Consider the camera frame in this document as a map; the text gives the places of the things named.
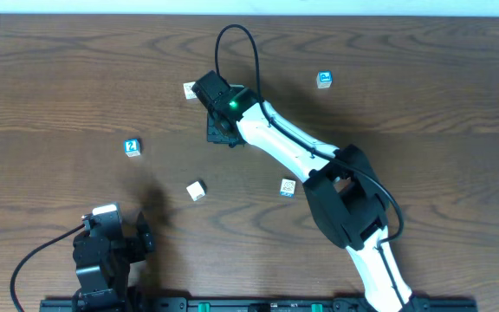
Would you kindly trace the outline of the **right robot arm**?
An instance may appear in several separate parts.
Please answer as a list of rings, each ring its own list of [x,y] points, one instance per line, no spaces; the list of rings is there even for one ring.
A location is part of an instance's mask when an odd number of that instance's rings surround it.
[[[323,235],[346,250],[377,311],[409,311],[412,290],[392,254],[386,210],[397,204],[356,146],[339,149],[303,132],[248,88],[198,91],[221,132],[262,149],[301,180]]]

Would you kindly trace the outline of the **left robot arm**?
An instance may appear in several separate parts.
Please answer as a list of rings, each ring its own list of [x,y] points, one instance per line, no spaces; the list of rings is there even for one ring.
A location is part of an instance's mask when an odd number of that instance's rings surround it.
[[[128,285],[130,265],[155,251],[155,241],[143,213],[137,216],[135,234],[123,234],[120,212],[115,209],[83,217],[84,231],[74,239],[73,259],[80,288],[73,295],[73,311],[139,311],[140,293]]]

